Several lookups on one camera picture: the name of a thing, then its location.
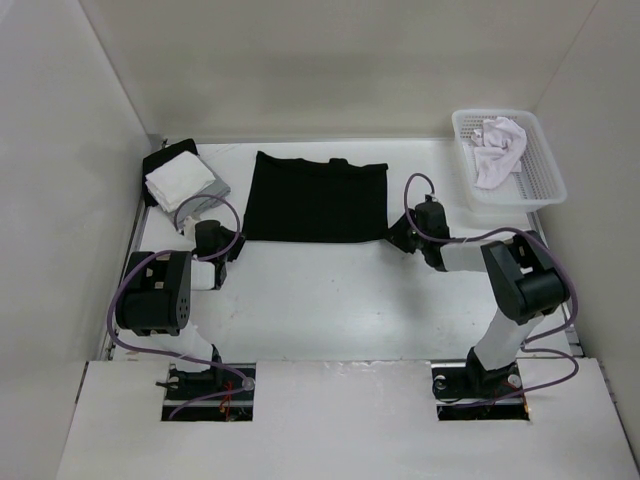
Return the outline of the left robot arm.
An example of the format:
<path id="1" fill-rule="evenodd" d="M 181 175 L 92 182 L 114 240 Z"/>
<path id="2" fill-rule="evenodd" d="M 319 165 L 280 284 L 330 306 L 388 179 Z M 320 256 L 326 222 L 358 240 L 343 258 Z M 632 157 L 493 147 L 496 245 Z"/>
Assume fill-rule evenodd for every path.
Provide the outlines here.
<path id="1" fill-rule="evenodd" d="M 131 255 L 126 270 L 130 281 L 116 301 L 115 320 L 119 329 L 153 342 L 141 348 L 143 353 L 174 352 L 173 375 L 190 380 L 200 397 L 210 399 L 223 390 L 225 371 L 209 364 L 219 363 L 221 356 L 190 319 L 191 293 L 221 289 L 227 264 L 238 258 L 245 236 L 217 220 L 191 217 L 183 233 L 195 243 L 194 250 Z"/>

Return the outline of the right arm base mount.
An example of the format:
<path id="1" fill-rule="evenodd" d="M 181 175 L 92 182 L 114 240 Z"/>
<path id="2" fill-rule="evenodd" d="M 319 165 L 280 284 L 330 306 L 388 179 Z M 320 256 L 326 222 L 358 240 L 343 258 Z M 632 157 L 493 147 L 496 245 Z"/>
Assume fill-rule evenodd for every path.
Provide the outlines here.
<path id="1" fill-rule="evenodd" d="M 495 373 L 471 373 L 464 363 L 436 363 L 431 366 L 432 393 L 440 421 L 528 421 L 523 395 L 504 396 L 522 389 L 516 363 Z"/>

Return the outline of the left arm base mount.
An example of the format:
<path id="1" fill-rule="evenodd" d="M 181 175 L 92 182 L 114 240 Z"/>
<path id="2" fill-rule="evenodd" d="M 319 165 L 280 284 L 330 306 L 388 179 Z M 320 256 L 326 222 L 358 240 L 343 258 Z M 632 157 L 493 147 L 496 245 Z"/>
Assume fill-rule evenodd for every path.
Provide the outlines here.
<path id="1" fill-rule="evenodd" d="M 164 390 L 163 422 L 251 422 L 254 390 L 229 371 L 184 372 L 170 366 L 168 377 L 156 385 Z"/>

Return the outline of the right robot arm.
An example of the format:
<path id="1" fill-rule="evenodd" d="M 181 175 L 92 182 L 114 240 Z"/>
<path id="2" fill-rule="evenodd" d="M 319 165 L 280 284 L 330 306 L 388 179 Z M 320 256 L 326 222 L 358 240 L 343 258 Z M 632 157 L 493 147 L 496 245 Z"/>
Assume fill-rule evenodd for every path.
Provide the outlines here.
<path id="1" fill-rule="evenodd" d="M 488 276 L 496 313 L 465 360 L 464 384 L 473 394 L 489 394 L 513 374 L 517 353 L 546 337 L 532 336 L 541 320 L 575 299 L 564 268 L 535 231 L 502 227 L 477 237 L 452 237 L 444 207 L 428 195 L 388 230 L 386 240 L 405 253 L 420 252 L 439 272 L 479 272 Z"/>

